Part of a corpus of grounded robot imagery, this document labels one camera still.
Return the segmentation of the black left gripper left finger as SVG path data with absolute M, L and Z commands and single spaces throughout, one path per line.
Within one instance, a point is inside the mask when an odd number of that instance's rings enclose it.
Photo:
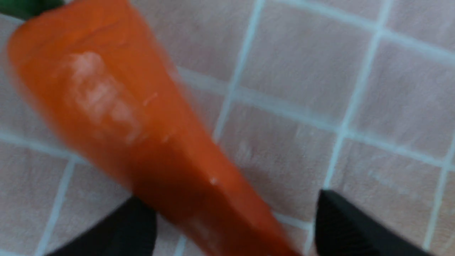
M 157 214 L 131 197 L 107 217 L 49 256 L 151 256 L 157 239 Z

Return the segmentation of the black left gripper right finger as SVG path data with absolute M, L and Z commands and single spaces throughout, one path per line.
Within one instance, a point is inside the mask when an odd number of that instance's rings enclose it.
M 428 256 L 333 190 L 320 190 L 314 243 L 319 256 Z

